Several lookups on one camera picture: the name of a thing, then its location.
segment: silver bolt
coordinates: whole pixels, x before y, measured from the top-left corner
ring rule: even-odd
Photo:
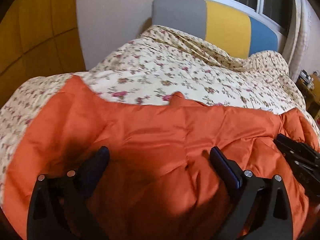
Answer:
[[[38,180],[39,180],[39,181],[43,181],[44,178],[45,178],[45,176],[44,176],[43,174],[41,174],[41,175],[38,177]]]
[[[75,174],[76,174],[76,172],[71,170],[71,171],[68,171],[67,176],[68,177],[73,177]]]
[[[244,171],[244,175],[251,178],[253,173],[252,173],[252,171],[246,170],[246,171]]]
[[[277,180],[277,181],[281,181],[281,180],[282,180],[282,178],[281,178],[281,176],[280,176],[280,175],[276,175],[276,176],[275,176],[275,180]]]

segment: floral pattern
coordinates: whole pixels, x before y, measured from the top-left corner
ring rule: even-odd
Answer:
[[[189,34],[152,26],[106,57],[89,72],[75,73],[101,98],[138,105],[167,105],[180,91],[209,106],[238,106],[282,114],[297,107],[319,136],[305,101],[288,77],[279,53],[263,51],[248,59]],[[37,77],[18,88],[0,110],[0,205],[6,168],[24,132],[71,74]]]

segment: white window frame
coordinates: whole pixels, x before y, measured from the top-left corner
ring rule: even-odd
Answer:
[[[243,11],[244,13],[248,14],[252,18],[254,18],[254,19],[262,22],[264,25],[268,26],[274,32],[284,34],[286,31],[283,27],[281,27],[274,20],[270,19],[268,16],[265,16],[263,14],[264,0],[258,0],[256,11],[254,9],[252,9],[251,7],[246,6],[242,3],[239,3],[235,0],[212,0],[212,1],[222,3],[225,5],[231,6],[233,8],[236,8],[240,11]]]

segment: multicolored headboard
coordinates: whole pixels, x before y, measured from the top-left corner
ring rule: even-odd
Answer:
[[[277,35],[263,23],[232,7],[204,0],[154,0],[152,23],[174,28],[247,58],[278,50]]]

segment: wooden panel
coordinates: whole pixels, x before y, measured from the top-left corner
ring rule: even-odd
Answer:
[[[0,75],[0,107],[2,107],[15,90],[27,80],[28,78],[21,58]]]
[[[50,39],[23,55],[28,78],[63,73],[56,45]]]
[[[78,29],[55,37],[61,65],[65,73],[85,71]]]
[[[0,74],[21,55],[19,2],[15,0],[0,23]]]
[[[20,0],[19,22],[23,52],[51,38],[51,0]]]
[[[77,27],[76,0],[52,0],[52,26],[54,35]]]

